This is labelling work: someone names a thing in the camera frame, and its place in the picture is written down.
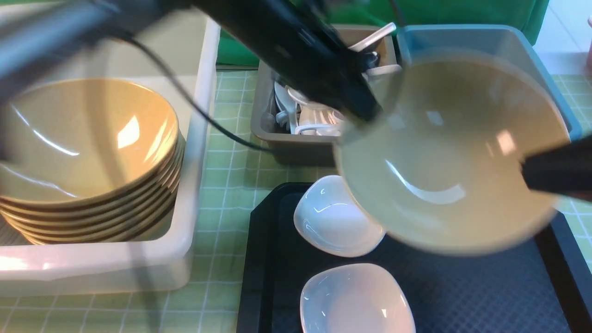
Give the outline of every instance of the bowl rim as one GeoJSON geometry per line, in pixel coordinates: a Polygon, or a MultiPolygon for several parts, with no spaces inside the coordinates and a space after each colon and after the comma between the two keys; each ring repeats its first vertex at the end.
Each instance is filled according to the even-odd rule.
{"type": "Polygon", "coordinates": [[[149,92],[151,95],[160,99],[161,101],[163,101],[168,106],[167,109],[173,115],[173,124],[171,126],[172,126],[172,128],[176,128],[176,130],[173,131],[174,137],[171,138],[171,140],[170,140],[171,144],[170,144],[170,147],[168,147],[167,153],[163,154],[163,156],[160,158],[160,160],[157,163],[154,163],[148,170],[146,170],[144,172],[144,174],[139,175],[137,178],[124,184],[123,186],[120,186],[118,188],[113,188],[110,191],[106,191],[106,192],[101,193],[96,196],[73,198],[73,200],[61,200],[61,201],[31,201],[31,200],[24,200],[21,198],[7,197],[4,195],[1,195],[0,201],[4,201],[7,203],[11,203],[11,204],[16,204],[19,206],[25,206],[25,207],[28,206],[28,207],[32,207],[34,209],[35,208],[36,209],[68,209],[68,208],[77,208],[79,206],[87,206],[87,205],[92,204],[93,202],[97,202],[97,201],[108,200],[110,197],[116,196],[117,194],[121,194],[121,193],[125,192],[126,189],[128,189],[130,187],[135,187],[135,186],[141,184],[147,178],[149,178],[153,173],[155,173],[158,170],[158,168],[166,160],[166,157],[168,157],[170,155],[170,153],[174,150],[175,144],[179,140],[179,136],[182,136],[180,134],[180,129],[179,129],[179,117],[178,117],[175,109],[170,104],[170,102],[164,96],[162,96],[160,93],[156,92],[153,89],[145,87],[144,85],[133,82],[133,81],[128,81],[125,79],[118,79],[118,78],[101,78],[101,77],[65,79],[65,80],[59,80],[59,81],[43,83],[40,85],[35,85],[35,86],[31,87],[30,89],[25,90],[22,94],[19,94],[13,100],[25,97],[27,94],[31,94],[31,93],[34,93],[38,90],[48,88],[48,87],[62,86],[62,85],[67,85],[67,84],[83,84],[84,82],[91,82],[91,81],[92,82],[107,82],[107,83],[111,83],[111,84],[126,85],[128,87],[132,86],[132,87],[140,88],[140,89],[143,89],[143,90],[149,92]]]}
{"type": "MultiPolygon", "coordinates": [[[[547,104],[550,106],[551,110],[553,111],[553,114],[555,115],[557,122],[561,125],[561,128],[563,129],[562,132],[563,132],[564,138],[567,140],[567,142],[571,141],[570,134],[567,130],[567,126],[565,125],[565,121],[561,117],[561,113],[559,112],[559,109],[557,108],[557,105],[555,104],[555,102],[553,102],[553,99],[551,98],[551,96],[538,84],[538,82],[536,82],[533,78],[531,78],[527,73],[525,73],[519,67],[512,65],[511,63],[509,63],[506,60],[502,60],[502,59],[499,59],[495,56],[489,55],[487,53],[479,52],[476,50],[442,49],[440,51],[441,51],[441,53],[439,53],[437,56],[434,56],[434,55],[423,56],[421,58],[418,58],[417,60],[414,60],[412,66],[431,64],[431,63],[442,63],[442,62],[468,62],[468,63],[473,63],[476,65],[494,68],[494,69],[504,72],[510,76],[513,76],[517,80],[520,80],[520,81],[524,82],[526,85],[528,85],[529,87],[531,87],[531,89],[533,89],[541,98],[546,100],[547,104]]],[[[393,76],[400,75],[400,73],[403,73],[403,72],[405,72],[405,69],[403,69],[403,71],[393,73],[392,75],[393,76]]],[[[343,172],[343,164],[342,164],[342,159],[341,159],[342,152],[340,149],[340,144],[341,144],[343,138],[344,138],[344,135],[341,135],[340,137],[337,138],[337,140],[335,142],[333,142],[333,158],[335,160],[335,167],[336,167],[339,175],[341,175],[343,177],[345,186],[348,190],[348,193],[352,197],[353,202],[355,202],[356,205],[358,205],[358,207],[367,216],[372,217],[372,215],[367,210],[365,210],[363,208],[363,206],[358,202],[356,197],[353,195],[353,191],[351,190],[351,187],[348,184],[346,177],[343,176],[344,172],[343,172]]],[[[555,195],[554,197],[555,197],[555,202],[554,202],[554,204],[549,206],[549,211],[548,212],[541,212],[539,214],[539,216],[536,217],[536,219],[533,219],[533,220],[541,220],[541,222],[538,223],[540,228],[542,228],[546,223],[546,220],[541,217],[544,217],[544,216],[548,215],[549,213],[552,213],[552,211],[554,210],[554,208],[553,208],[554,205],[559,201],[559,196],[555,195]]],[[[407,244],[413,248],[421,249],[423,251],[428,251],[431,253],[446,254],[446,255],[489,254],[492,252],[502,251],[502,250],[514,245],[517,241],[522,240],[522,238],[513,237],[513,238],[508,239],[504,242],[489,242],[486,244],[469,245],[469,246],[457,243],[456,245],[450,246],[450,245],[442,245],[442,244],[433,244],[431,242],[425,242],[425,241],[423,241],[423,242],[422,241],[415,241],[415,240],[409,239],[405,236],[402,236],[399,233],[395,233],[391,230],[388,230],[387,228],[385,228],[385,230],[387,231],[387,234],[389,234],[389,236],[391,236],[391,237],[395,238],[396,240],[398,240],[404,244],[407,244]]]]}

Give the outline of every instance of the white plastic spoon handle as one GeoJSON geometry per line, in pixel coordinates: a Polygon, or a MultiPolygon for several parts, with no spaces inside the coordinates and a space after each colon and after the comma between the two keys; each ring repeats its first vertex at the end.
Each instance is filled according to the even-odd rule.
{"type": "Polygon", "coordinates": [[[368,46],[376,43],[378,40],[384,38],[385,36],[391,34],[393,31],[397,29],[397,26],[394,23],[389,23],[384,27],[378,29],[376,32],[371,34],[370,36],[362,39],[361,41],[357,42],[353,46],[350,46],[349,49],[355,52],[360,52],[361,50],[367,48],[368,46]]]}

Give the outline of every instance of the green grid mat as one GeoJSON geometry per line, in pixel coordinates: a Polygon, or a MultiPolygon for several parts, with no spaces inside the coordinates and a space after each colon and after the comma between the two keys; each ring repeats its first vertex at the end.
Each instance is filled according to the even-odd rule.
{"type": "MultiPolygon", "coordinates": [[[[244,139],[256,72],[219,72],[214,117],[244,139]]],[[[584,130],[592,128],[592,81],[583,76],[555,76],[584,130]]],[[[146,309],[140,294],[0,298],[0,332],[141,333],[157,318],[162,333],[234,333],[251,210],[277,185],[313,182],[333,168],[278,165],[273,157],[233,143],[211,130],[195,230],[194,263],[189,284],[157,292],[146,309]]],[[[562,200],[558,207],[592,269],[592,206],[562,200]]]]}
{"type": "MultiPolygon", "coordinates": [[[[554,75],[553,78],[580,122],[584,135],[589,135],[592,132],[592,76],[554,75]]],[[[565,215],[592,271],[592,204],[565,198],[557,209],[565,215]]]]}

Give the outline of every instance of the dish rack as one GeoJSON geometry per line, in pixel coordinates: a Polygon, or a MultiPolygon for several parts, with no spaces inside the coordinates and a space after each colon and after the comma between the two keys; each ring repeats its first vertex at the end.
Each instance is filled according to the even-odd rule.
{"type": "MultiPolygon", "coordinates": [[[[197,87],[196,102],[213,110],[216,49],[206,46],[217,45],[219,27],[209,19],[205,26],[197,83],[195,74],[179,76],[179,80],[186,87],[197,87]]],[[[23,245],[18,234],[0,228],[0,297],[173,290],[189,282],[207,124],[165,78],[134,76],[126,80],[155,91],[166,84],[162,95],[175,108],[186,140],[170,228],[162,237],[146,241],[60,245],[23,245]]]]}

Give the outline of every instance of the gray plastic bin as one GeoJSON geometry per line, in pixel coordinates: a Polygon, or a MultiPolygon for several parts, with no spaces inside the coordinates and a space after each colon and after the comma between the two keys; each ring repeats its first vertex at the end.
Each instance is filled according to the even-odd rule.
{"type": "MultiPolygon", "coordinates": [[[[380,27],[335,25],[335,28],[346,44],[353,45],[368,37],[380,27]]],[[[377,47],[377,52],[381,55],[380,66],[397,63],[394,45],[390,36],[382,39],[377,47]]],[[[255,99],[251,115],[251,131],[256,137],[267,142],[270,148],[291,152],[274,155],[275,160],[280,164],[334,166],[333,141],[335,137],[292,135],[275,123],[275,114],[278,112],[274,96],[276,77],[277,74],[269,66],[263,62],[259,63],[257,87],[255,88],[255,99]]]]}
{"type": "Polygon", "coordinates": [[[464,48],[498,56],[521,68],[539,82],[555,101],[570,139],[579,139],[582,127],[555,81],[551,78],[539,56],[518,29],[507,25],[449,24],[415,25],[397,34],[401,52],[401,65],[409,65],[414,57],[436,49],[464,48]]]}

